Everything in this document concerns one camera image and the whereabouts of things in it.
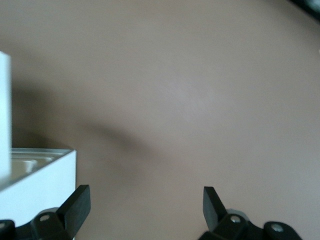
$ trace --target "open white box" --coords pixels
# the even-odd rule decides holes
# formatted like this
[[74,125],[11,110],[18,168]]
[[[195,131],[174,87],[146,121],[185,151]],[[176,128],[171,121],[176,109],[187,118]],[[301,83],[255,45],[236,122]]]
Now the open white box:
[[76,151],[11,148],[10,57],[0,52],[0,220],[23,225],[76,188]]

